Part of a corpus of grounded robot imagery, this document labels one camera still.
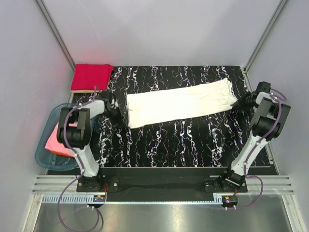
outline black marble table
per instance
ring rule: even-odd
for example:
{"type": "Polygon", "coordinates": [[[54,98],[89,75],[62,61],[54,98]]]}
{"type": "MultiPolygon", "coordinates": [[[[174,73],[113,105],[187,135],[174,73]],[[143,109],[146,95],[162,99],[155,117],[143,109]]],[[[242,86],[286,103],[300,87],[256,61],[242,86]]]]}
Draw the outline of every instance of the black marble table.
{"type": "MultiPolygon", "coordinates": [[[[237,98],[248,91],[239,66],[114,67],[109,90],[117,96],[127,121],[127,94],[189,87],[224,78],[232,82],[237,98]]],[[[73,102],[88,101],[91,95],[74,94],[73,102]]],[[[138,129],[113,128],[108,119],[98,116],[90,146],[101,167],[227,166],[246,143],[252,116],[253,110],[231,110],[138,129]]],[[[253,166],[269,166],[265,149],[253,166]]]]}

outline white towel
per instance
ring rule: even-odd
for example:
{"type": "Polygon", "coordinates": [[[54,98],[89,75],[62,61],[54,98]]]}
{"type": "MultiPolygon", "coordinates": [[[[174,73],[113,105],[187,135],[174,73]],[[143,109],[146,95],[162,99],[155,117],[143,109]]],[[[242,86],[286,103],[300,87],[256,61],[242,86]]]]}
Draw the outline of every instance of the white towel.
{"type": "Polygon", "coordinates": [[[128,94],[129,127],[211,115],[232,109],[237,101],[227,78],[210,84],[128,94]]]}

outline red towel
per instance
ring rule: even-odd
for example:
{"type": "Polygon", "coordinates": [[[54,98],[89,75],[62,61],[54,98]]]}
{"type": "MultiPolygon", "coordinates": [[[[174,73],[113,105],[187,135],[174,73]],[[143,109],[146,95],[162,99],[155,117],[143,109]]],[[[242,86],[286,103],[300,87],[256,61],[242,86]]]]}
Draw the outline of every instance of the red towel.
{"type": "Polygon", "coordinates": [[[95,86],[106,90],[113,66],[109,64],[77,64],[71,85],[74,93],[93,92],[95,86]]]}

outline plastic bin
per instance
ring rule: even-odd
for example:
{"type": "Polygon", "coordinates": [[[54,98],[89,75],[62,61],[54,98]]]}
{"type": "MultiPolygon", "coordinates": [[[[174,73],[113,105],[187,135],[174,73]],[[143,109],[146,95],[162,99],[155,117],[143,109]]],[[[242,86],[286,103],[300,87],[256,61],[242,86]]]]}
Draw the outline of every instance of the plastic bin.
{"type": "Polygon", "coordinates": [[[67,171],[78,167],[75,158],[65,157],[56,155],[45,149],[48,138],[52,134],[56,124],[59,121],[60,112],[62,107],[66,106],[76,106],[74,103],[64,103],[57,106],[52,110],[50,116],[47,120],[46,126],[44,128],[43,134],[41,136],[39,145],[35,152],[35,160],[41,167],[55,170],[55,171],[67,171]]]}

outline wall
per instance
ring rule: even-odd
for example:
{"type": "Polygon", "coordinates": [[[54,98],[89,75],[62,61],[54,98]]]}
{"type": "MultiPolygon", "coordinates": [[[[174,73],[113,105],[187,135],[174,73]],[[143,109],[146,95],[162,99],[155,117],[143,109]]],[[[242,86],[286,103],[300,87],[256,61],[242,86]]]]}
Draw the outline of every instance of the wall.
{"type": "Polygon", "coordinates": [[[309,228],[309,1],[289,1],[266,40],[249,76],[272,83],[291,105],[286,125],[272,141],[280,170],[291,177],[304,221],[309,228]]]}
{"type": "Polygon", "coordinates": [[[0,1],[0,231],[20,231],[36,175],[34,154],[72,70],[33,0],[0,1]]]}
{"type": "Polygon", "coordinates": [[[44,0],[75,62],[242,65],[280,0],[44,0]]]}

